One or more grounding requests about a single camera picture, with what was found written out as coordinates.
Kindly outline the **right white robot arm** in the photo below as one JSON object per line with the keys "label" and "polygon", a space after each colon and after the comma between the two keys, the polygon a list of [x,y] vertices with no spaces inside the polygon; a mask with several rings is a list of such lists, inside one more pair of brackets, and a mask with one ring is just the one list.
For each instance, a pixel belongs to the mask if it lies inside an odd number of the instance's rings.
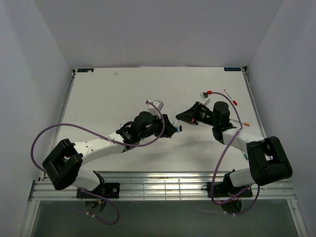
{"label": "right white robot arm", "polygon": [[248,157],[248,168],[233,170],[224,176],[221,183],[212,185],[209,192],[215,197],[231,197],[240,194],[247,186],[264,186],[292,177],[293,170],[280,140],[275,137],[260,137],[238,130],[230,122],[229,105],[216,102],[212,110],[200,102],[178,114],[180,121],[212,126],[216,141],[234,147]]}

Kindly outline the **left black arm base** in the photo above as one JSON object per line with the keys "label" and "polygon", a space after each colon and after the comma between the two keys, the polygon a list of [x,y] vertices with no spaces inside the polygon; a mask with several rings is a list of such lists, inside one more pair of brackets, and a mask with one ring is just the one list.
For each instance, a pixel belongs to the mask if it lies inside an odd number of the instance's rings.
{"label": "left black arm base", "polygon": [[82,191],[77,189],[76,198],[119,198],[120,183],[104,183],[100,184],[93,191]]}

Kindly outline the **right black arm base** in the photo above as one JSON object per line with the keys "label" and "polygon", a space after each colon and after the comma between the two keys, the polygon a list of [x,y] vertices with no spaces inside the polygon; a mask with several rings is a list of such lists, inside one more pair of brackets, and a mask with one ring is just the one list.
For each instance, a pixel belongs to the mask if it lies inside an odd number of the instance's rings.
{"label": "right black arm base", "polygon": [[[245,186],[225,188],[222,183],[216,182],[213,188],[213,196],[214,198],[230,198],[235,194],[241,192],[243,188],[245,188]],[[207,191],[207,196],[211,198],[211,182],[207,182],[206,184],[202,185],[201,189]],[[253,192],[251,188],[249,188],[239,196],[241,198],[251,198],[253,197]]]}

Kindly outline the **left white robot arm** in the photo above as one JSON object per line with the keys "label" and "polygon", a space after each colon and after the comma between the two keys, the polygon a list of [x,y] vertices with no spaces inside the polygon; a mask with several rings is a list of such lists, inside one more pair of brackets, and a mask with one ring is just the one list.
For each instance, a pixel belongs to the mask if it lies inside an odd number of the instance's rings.
{"label": "left white robot arm", "polygon": [[84,188],[97,198],[105,191],[104,180],[97,172],[86,170],[85,164],[132,150],[145,138],[170,138],[176,132],[177,128],[166,114],[158,117],[141,112],[107,137],[75,143],[69,139],[61,140],[42,165],[56,190],[74,186]]}

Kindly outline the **red capped marker pen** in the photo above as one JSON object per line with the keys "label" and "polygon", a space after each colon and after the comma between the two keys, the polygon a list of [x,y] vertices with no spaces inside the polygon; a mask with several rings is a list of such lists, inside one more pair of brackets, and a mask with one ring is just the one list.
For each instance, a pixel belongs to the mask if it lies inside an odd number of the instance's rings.
{"label": "red capped marker pen", "polygon": [[229,97],[229,99],[233,102],[233,104],[235,106],[238,105],[238,103],[236,102],[236,100],[228,93],[228,91],[226,89],[224,89],[225,94]]}

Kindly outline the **orange capped marker pen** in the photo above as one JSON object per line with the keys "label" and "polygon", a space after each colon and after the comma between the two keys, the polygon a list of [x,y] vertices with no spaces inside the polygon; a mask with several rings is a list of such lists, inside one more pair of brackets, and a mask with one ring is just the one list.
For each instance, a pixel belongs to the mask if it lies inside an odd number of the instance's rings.
{"label": "orange capped marker pen", "polygon": [[236,123],[241,123],[244,126],[250,127],[249,123],[242,122],[242,121],[240,122],[239,120],[236,120],[236,119],[233,119],[233,118],[231,118],[230,121],[233,121],[233,122],[236,122]]}

